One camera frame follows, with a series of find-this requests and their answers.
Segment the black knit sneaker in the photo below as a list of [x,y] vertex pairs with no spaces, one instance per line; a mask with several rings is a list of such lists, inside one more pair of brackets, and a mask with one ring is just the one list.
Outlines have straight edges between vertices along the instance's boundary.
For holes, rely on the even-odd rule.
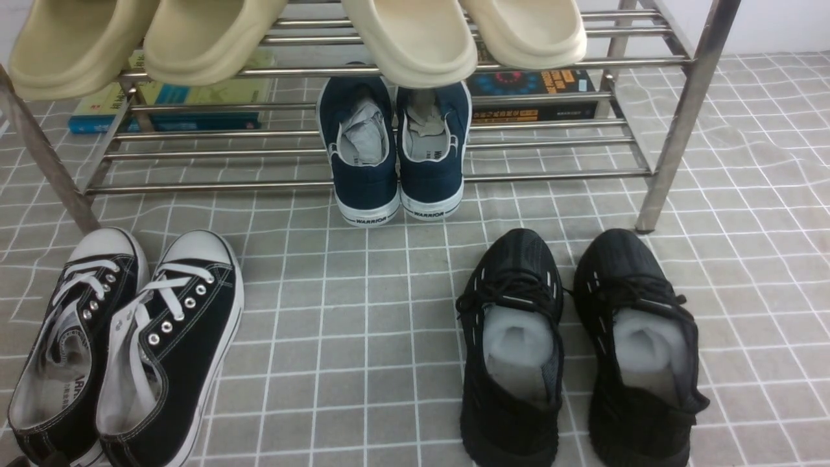
[[456,308],[466,368],[461,439],[481,467],[550,467],[562,406],[562,281],[539,235],[496,240]]
[[591,243],[574,301],[597,352],[588,430],[610,467],[682,467],[709,405],[697,390],[697,325],[648,247],[627,230]]

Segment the gray tiled floor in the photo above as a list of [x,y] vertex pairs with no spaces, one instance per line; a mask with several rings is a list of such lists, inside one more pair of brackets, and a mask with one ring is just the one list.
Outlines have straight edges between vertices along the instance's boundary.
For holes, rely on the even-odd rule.
[[[624,78],[629,112],[654,148],[681,83],[660,71]],[[278,98],[310,101],[321,82],[277,84]],[[692,464],[830,465],[830,55],[727,57],[710,97],[646,238],[701,328],[701,386],[712,405],[693,432]],[[66,133],[73,106],[33,109],[80,173],[97,139]],[[272,116],[270,127],[314,128],[311,117]],[[0,138],[0,406],[79,239],[21,148],[13,133]],[[328,171],[324,160],[297,162],[132,163],[113,173],[127,182]],[[468,169],[623,164],[619,148],[492,151],[475,153]],[[644,193],[641,180],[482,185],[444,224],[399,215],[371,231],[349,228],[329,192],[113,196],[95,208],[105,224],[133,231],[151,258],[193,228],[226,235],[241,257],[247,310],[190,465],[443,467],[471,465],[458,439],[464,349],[452,299],[486,246],[508,229],[536,229],[569,285],[588,242],[631,227]],[[598,465],[586,431],[592,349],[571,303],[563,321],[557,465]],[[5,425],[0,465],[16,453]]]

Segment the white wall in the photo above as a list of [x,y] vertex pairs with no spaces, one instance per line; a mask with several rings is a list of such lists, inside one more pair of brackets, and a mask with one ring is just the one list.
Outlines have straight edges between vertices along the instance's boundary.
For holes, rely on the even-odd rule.
[[[709,0],[664,0],[686,35],[696,42],[709,11]],[[0,62],[8,62],[14,37],[26,19],[32,0],[0,0]],[[583,10],[614,9],[617,0],[578,0]],[[294,13],[324,15],[339,10],[339,5],[293,7]],[[601,55],[605,43],[591,42],[591,54]],[[660,55],[666,48],[659,39],[636,39],[632,53]],[[815,52],[830,50],[830,0],[744,0],[735,28],[727,44],[727,53]],[[354,49],[354,58],[361,52]],[[287,51],[283,63],[300,60],[307,53]],[[342,55],[332,56],[342,60]]]

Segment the beige slide sandal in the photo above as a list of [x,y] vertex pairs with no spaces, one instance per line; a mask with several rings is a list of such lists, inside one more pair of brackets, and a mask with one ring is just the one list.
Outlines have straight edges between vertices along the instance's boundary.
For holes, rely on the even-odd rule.
[[208,86],[236,75],[288,0],[161,0],[144,40],[158,81]]
[[457,0],[343,0],[343,8],[380,71],[399,86],[448,86],[476,70],[476,43]]
[[9,57],[30,101],[86,96],[110,84],[147,31],[159,0],[35,0]]
[[461,0],[499,63],[525,70],[573,65],[588,39],[576,0]]

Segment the black canvas sneaker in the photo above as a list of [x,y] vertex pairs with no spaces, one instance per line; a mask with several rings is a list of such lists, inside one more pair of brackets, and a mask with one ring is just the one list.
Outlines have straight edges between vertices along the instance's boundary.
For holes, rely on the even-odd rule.
[[179,467],[242,318],[242,271],[219,236],[195,230],[113,316],[95,423],[112,465]]
[[95,403],[110,319],[147,275],[141,247],[119,229],[90,233],[70,255],[8,408],[17,443],[34,464],[55,453],[73,467],[101,458]]

